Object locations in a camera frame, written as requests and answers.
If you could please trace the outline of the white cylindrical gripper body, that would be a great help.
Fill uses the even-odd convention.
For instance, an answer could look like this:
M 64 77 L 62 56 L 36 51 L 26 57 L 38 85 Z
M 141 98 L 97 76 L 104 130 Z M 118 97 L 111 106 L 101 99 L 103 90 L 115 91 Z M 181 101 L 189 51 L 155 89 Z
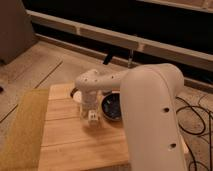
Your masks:
M 97 92 L 96 91 L 83 91 L 81 108 L 83 112 L 95 110 L 98 106 Z

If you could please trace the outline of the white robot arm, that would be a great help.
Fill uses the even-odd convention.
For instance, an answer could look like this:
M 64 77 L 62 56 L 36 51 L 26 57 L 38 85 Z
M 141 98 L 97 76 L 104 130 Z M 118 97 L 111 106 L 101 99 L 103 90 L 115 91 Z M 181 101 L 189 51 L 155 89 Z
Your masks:
M 75 80 L 82 93 L 81 115 L 96 108 L 99 90 L 118 90 L 132 171 L 187 171 L 175 110 L 184 87 L 172 64 L 141 65 L 114 74 L 89 70 Z

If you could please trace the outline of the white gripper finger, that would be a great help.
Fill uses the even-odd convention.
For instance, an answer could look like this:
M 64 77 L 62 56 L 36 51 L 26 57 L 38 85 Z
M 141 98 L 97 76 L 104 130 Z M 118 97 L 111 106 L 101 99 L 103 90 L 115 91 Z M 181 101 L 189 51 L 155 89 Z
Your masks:
M 81 113 L 81 119 L 86 120 L 87 119 L 87 114 L 85 112 Z
M 95 113 L 98 117 L 100 117 L 100 109 L 99 108 L 95 109 Z

